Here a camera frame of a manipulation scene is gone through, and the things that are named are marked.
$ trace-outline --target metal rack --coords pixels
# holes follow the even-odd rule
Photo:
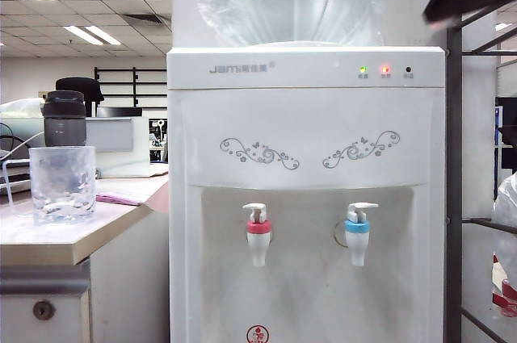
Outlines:
[[[462,218],[462,58],[463,56],[517,56],[517,50],[490,50],[503,41],[517,36],[517,28],[498,36],[474,50],[464,51],[462,46],[462,29],[479,20],[499,7],[489,6],[475,15],[447,29],[447,257],[446,257],[446,312],[445,341],[461,343],[461,318],[476,325],[486,336],[497,343],[510,343],[502,339],[495,331],[482,323],[476,316],[464,309],[461,302],[462,287],[462,235],[463,226],[475,224],[517,234],[517,228],[496,224],[489,218]]]
[[[166,98],[166,85],[167,82],[139,82],[138,81],[138,73],[166,73],[166,69],[137,69],[133,67],[131,69],[99,69],[98,67],[94,67],[94,76],[97,81],[101,85],[114,85],[114,86],[131,86],[132,93],[130,94],[103,94],[104,97],[107,98],[129,98],[132,97],[132,105],[134,107],[138,106],[139,98]],[[101,81],[101,73],[131,73],[132,80],[130,82],[105,82]],[[153,94],[153,93],[137,93],[137,86],[139,85],[164,85],[165,90],[161,94]],[[153,111],[165,111],[166,107],[141,107],[146,110]]]

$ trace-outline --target glass cup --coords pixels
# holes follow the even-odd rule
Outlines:
[[[30,148],[36,224],[71,224],[95,209],[95,147]]]

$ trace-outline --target ceiling light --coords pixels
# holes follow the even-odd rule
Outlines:
[[[501,31],[510,25],[511,23],[498,23],[495,25],[495,31]]]
[[[106,32],[104,32],[103,30],[101,30],[100,28],[98,28],[96,26],[88,26],[88,27],[85,27],[85,29],[93,34],[96,34],[97,36],[101,37],[102,39],[106,40],[109,44],[115,44],[117,46],[121,45],[121,43],[117,39],[115,39],[113,36],[107,34]]]
[[[77,28],[75,26],[65,26],[63,28],[65,28],[68,31],[72,32],[73,34],[79,36],[80,38],[83,38],[86,42],[89,42],[89,43],[92,43],[92,44],[97,44],[98,46],[103,44],[103,42],[101,42],[100,40],[94,38],[88,32],[83,31],[81,28]]]

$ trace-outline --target lock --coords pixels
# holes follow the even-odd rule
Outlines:
[[[56,313],[56,308],[47,300],[38,301],[32,307],[32,313],[37,320],[50,320]]]

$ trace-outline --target ceiling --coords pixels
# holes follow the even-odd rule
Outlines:
[[[172,42],[170,13],[170,0],[1,0],[2,57],[164,56]],[[168,21],[129,25],[120,16],[127,14],[161,15]],[[88,25],[122,45],[89,44],[63,28]]]

